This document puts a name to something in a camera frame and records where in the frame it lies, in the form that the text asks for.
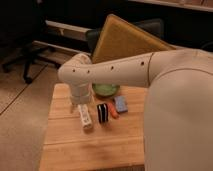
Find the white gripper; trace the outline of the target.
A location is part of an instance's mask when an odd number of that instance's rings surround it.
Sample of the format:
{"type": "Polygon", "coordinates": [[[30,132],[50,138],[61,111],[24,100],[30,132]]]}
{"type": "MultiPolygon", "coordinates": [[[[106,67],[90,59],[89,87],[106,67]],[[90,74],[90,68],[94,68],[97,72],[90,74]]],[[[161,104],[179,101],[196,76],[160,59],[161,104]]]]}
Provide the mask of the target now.
{"type": "Polygon", "coordinates": [[[87,107],[87,103],[91,101],[91,87],[89,83],[80,85],[70,85],[70,99],[75,105],[78,105],[81,123],[84,130],[92,128],[93,123],[87,107]]]}

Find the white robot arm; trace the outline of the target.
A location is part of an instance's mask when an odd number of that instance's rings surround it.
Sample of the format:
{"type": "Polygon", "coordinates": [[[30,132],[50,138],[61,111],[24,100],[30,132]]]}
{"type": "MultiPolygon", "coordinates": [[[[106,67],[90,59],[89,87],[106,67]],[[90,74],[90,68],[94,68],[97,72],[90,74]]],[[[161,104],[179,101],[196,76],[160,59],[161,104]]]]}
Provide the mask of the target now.
{"type": "Polygon", "coordinates": [[[91,83],[146,87],[145,171],[213,171],[213,52],[179,49],[93,64],[77,54],[58,71],[71,101],[91,83]]]}

